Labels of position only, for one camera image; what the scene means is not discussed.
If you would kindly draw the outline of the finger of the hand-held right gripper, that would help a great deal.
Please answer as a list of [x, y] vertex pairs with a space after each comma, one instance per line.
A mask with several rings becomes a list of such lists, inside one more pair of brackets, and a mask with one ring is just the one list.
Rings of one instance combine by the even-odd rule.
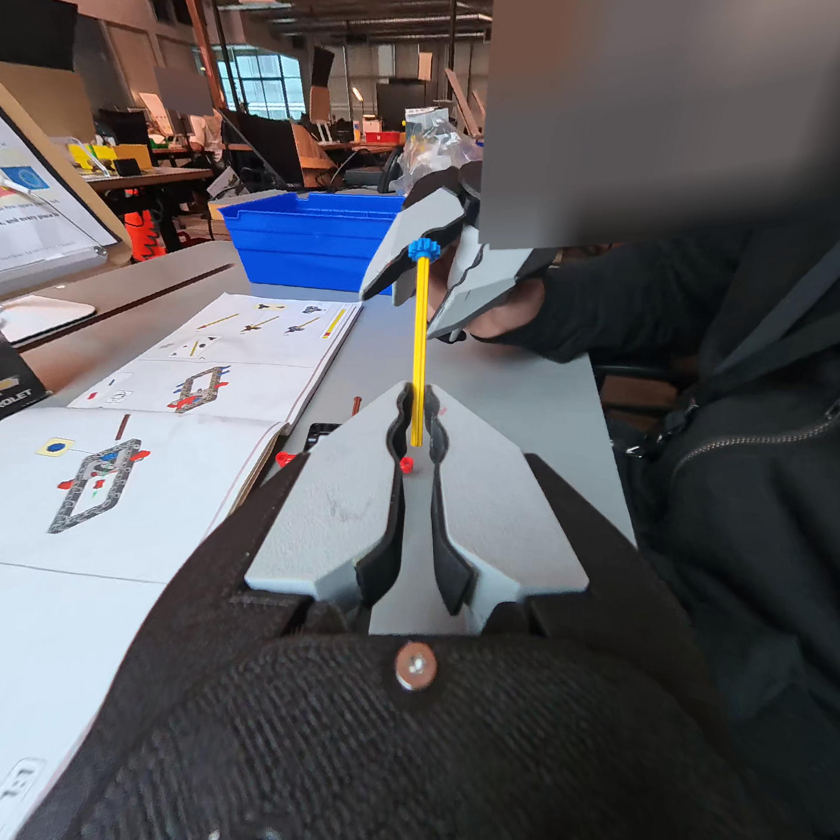
[[492, 248], [479, 242], [475, 226], [465, 226], [451, 264], [447, 291], [427, 326], [430, 340], [462, 330], [500, 305], [522, 280], [552, 265], [557, 248]]
[[416, 263], [408, 255], [409, 245], [428, 238], [448, 247], [464, 224], [466, 200], [462, 195], [440, 186], [395, 216], [383, 240], [365, 270], [360, 286], [360, 300], [368, 301], [387, 288], [392, 290], [392, 303], [401, 306], [416, 290]]

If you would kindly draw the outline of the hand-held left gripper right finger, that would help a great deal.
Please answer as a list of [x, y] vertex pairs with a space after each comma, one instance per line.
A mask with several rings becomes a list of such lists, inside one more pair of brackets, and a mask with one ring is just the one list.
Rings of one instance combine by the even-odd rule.
[[437, 385], [425, 391], [434, 464], [434, 574], [447, 612], [585, 592], [589, 577], [519, 446]]

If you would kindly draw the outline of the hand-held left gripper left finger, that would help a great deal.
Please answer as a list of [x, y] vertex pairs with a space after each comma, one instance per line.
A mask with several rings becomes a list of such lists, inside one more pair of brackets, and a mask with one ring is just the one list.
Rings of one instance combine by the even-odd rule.
[[412, 407], [411, 384], [398, 382], [308, 452], [245, 574], [250, 589], [372, 607], [392, 588]]

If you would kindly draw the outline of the black lego frame assembly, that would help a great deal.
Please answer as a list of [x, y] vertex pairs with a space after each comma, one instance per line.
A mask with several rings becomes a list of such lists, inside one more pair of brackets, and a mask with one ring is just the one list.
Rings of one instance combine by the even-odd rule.
[[340, 426], [340, 423], [313, 423], [308, 429], [308, 434], [306, 436], [306, 440], [304, 442], [302, 450], [292, 452], [281, 450], [275, 456], [276, 465], [281, 469], [286, 467], [293, 459], [295, 459], [299, 455], [307, 454], [308, 452], [310, 452], [322, 438], [331, 435]]

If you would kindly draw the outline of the yellow lego axle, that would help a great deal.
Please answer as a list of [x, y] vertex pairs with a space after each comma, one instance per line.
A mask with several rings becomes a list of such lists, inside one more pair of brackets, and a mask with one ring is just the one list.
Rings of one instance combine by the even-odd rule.
[[427, 306], [429, 271], [432, 262], [421, 259], [416, 264], [416, 292], [413, 350], [413, 410], [411, 446], [420, 448], [424, 442], [424, 398], [426, 385]]

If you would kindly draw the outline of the person's right forearm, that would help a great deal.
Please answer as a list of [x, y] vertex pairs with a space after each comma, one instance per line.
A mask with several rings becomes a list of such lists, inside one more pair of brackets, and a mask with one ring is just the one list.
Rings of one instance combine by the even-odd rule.
[[545, 270], [545, 298], [527, 325], [496, 339], [567, 363], [696, 352], [749, 240], [744, 227], [621, 245]]

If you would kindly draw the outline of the lego instruction booklet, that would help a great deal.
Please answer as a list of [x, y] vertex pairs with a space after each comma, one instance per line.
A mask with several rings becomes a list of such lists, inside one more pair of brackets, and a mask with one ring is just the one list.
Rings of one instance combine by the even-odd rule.
[[64, 771], [153, 604], [244, 499], [361, 310], [225, 293], [68, 407], [2, 421], [2, 838]]

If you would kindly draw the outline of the black lego set box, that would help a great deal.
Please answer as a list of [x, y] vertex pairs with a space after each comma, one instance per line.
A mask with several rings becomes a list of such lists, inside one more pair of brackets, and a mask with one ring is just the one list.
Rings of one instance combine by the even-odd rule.
[[52, 396], [14, 346], [1, 334], [1, 419]]

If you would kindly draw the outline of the person's right hand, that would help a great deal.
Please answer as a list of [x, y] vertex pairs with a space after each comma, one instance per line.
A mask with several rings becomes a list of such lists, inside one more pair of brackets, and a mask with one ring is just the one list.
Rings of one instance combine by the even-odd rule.
[[[492, 340], [519, 329], [533, 320], [545, 298], [545, 271], [520, 279], [513, 276], [512, 259], [501, 251], [489, 258], [480, 246], [474, 256], [478, 267], [466, 263], [461, 247], [452, 246], [430, 269], [427, 293], [427, 336], [444, 339], [452, 333], [465, 332], [478, 340]], [[479, 290], [479, 298], [469, 301], [464, 287], [454, 277], [462, 278], [478, 272], [490, 273], [494, 282], [489, 291]]]

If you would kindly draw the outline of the clear plastic bag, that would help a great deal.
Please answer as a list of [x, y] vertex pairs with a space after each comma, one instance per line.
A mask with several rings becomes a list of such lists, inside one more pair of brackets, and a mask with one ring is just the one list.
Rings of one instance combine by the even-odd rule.
[[398, 176], [392, 182], [399, 196], [407, 196], [424, 175], [483, 157], [482, 146], [458, 131], [445, 108], [407, 109], [405, 123], [406, 142], [396, 158]]

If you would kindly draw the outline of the black computer monitor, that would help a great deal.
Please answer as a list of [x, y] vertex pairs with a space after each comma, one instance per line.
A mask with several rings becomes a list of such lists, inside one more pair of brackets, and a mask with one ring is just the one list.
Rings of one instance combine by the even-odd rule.
[[442, 110], [449, 117], [449, 107], [435, 102], [436, 83], [432, 81], [390, 78], [375, 84], [375, 112], [384, 132], [403, 132], [407, 110]]

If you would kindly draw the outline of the blue plastic bin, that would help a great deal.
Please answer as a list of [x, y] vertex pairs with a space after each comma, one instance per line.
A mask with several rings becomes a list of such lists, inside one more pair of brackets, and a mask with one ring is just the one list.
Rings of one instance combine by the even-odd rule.
[[285, 192], [221, 206], [254, 284], [357, 293], [403, 198], [364, 192]]

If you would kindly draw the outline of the large paned window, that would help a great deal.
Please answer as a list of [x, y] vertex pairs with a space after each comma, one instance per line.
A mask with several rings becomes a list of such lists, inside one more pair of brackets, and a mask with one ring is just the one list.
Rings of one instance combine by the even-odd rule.
[[307, 111], [297, 57], [258, 47], [230, 45], [229, 62], [226, 62], [219, 46], [213, 51], [229, 110], [236, 110], [235, 105], [239, 103], [253, 116], [279, 120], [299, 120]]

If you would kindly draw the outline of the person's black jacket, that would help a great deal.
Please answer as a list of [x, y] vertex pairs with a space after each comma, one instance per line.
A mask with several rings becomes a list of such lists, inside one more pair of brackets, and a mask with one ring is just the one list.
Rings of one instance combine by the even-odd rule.
[[626, 466], [756, 774], [838, 838], [838, 211], [749, 229], [696, 383]]

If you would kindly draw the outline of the background wooden desk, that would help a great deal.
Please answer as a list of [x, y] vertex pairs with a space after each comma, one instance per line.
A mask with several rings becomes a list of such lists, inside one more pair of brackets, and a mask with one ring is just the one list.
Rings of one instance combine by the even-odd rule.
[[109, 191], [138, 190], [156, 186], [166, 186], [180, 182], [203, 182], [211, 178], [214, 172], [210, 169], [176, 168], [176, 167], [154, 167], [149, 171], [143, 171], [138, 175], [94, 175], [84, 174], [82, 179], [91, 188], [104, 194]]

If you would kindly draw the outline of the white flat stand base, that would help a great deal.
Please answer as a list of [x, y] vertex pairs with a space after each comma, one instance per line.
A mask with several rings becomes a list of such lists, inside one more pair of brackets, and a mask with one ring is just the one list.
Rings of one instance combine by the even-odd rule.
[[97, 313], [86, 303], [28, 295], [1, 305], [1, 332], [20, 343], [88, 319]]

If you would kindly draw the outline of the paper sign in acrylic stand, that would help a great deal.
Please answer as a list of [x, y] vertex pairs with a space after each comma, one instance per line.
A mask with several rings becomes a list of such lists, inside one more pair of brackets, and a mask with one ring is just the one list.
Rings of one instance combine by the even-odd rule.
[[2, 88], [1, 299], [130, 255], [120, 221]]

